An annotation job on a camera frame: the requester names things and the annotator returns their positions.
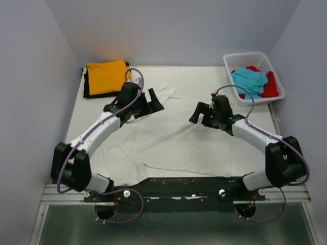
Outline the white t shirt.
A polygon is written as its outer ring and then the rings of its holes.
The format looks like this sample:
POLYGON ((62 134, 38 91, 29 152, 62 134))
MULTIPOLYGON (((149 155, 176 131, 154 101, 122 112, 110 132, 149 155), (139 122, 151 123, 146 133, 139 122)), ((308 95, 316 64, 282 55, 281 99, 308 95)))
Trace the white t shirt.
POLYGON ((161 82, 155 88, 164 110, 132 119, 104 142, 102 160, 116 185, 134 185, 148 169, 231 177, 233 137, 189 122, 196 102, 161 82))

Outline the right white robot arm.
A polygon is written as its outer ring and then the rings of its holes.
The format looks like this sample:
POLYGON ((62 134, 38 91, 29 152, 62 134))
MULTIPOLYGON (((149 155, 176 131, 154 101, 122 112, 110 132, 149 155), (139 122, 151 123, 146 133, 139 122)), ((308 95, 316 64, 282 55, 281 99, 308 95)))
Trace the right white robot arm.
POLYGON ((242 139, 265 155, 263 170, 246 174, 239 180, 235 187, 239 199, 248 199, 257 189, 290 185, 308 174, 295 137, 271 134, 250 123, 248 118, 234 114, 226 96, 213 96, 211 104, 199 102, 189 121, 196 124, 200 116, 205 127, 242 139))

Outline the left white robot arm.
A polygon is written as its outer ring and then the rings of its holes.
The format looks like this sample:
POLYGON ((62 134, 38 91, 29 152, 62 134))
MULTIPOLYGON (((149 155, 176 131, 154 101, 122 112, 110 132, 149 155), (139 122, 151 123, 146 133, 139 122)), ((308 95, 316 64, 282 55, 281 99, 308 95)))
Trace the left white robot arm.
POLYGON ((69 190, 91 191, 103 202, 113 197, 113 181, 91 171, 90 159, 98 147, 130 118, 138 119, 164 109, 154 90, 147 101, 142 86, 125 82, 118 96, 103 108, 100 117, 83 134, 54 149, 51 179, 69 190))

